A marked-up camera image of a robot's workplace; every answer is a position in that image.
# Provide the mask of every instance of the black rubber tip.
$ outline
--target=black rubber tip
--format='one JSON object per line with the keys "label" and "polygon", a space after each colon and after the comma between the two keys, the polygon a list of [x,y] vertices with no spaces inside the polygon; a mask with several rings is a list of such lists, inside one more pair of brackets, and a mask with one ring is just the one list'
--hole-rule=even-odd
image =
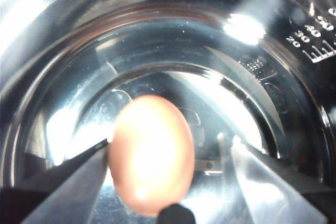
{"label": "black rubber tip", "polygon": [[178,204],[162,209],[156,224],[196,224],[193,213]]}

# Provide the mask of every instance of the brown egg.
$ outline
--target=brown egg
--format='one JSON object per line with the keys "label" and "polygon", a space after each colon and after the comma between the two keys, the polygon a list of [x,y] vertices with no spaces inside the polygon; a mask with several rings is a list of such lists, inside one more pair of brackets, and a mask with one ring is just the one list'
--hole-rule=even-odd
{"label": "brown egg", "polygon": [[109,166],[123,202],[146,216],[179,202],[190,187],[195,154],[178,108],[162,97],[144,95],[121,111],[115,126]]}

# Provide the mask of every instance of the eggshell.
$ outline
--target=eggshell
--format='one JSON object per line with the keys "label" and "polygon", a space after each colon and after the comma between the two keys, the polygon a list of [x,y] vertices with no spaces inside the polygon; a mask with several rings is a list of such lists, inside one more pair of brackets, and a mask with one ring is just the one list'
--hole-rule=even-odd
{"label": "eggshell", "polygon": [[125,204],[145,216],[178,203],[187,193],[195,154],[188,123],[167,99],[134,99],[115,121],[109,166]]}

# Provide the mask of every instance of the printed number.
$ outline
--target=printed number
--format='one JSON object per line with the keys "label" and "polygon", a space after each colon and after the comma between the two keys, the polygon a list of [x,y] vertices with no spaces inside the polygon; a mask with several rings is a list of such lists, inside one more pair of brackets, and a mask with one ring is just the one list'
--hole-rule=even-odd
{"label": "printed number", "polygon": [[292,43],[292,45],[293,45],[294,47],[300,47],[300,46],[301,46],[300,42],[296,41],[296,40],[293,38],[293,36],[289,36],[288,38],[286,38],[286,40],[287,40],[288,42]]}
{"label": "printed number", "polygon": [[299,38],[301,38],[301,40],[304,43],[309,43],[310,39],[300,30],[298,30],[297,32],[295,32],[295,35],[298,36]]}
{"label": "printed number", "polygon": [[319,23],[327,31],[334,30],[334,26],[331,23],[329,23],[326,18],[320,15],[316,17],[315,21]]}
{"label": "printed number", "polygon": [[336,17],[336,8],[329,8],[329,9],[328,9],[328,13],[329,13],[331,16]]}
{"label": "printed number", "polygon": [[321,37],[320,31],[316,30],[315,27],[310,26],[310,25],[305,25],[305,28],[306,28],[307,31],[309,31],[312,34],[312,36],[314,36],[316,38]]}

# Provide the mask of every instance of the metal tongs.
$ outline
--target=metal tongs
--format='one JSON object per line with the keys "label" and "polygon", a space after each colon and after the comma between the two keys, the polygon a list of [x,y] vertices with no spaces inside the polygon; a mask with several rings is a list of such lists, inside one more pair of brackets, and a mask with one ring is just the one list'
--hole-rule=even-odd
{"label": "metal tongs", "polygon": [[[89,223],[107,172],[107,140],[0,192],[1,223]],[[236,138],[235,173],[255,224],[335,223],[336,192]],[[195,223],[172,205],[157,223]]]}

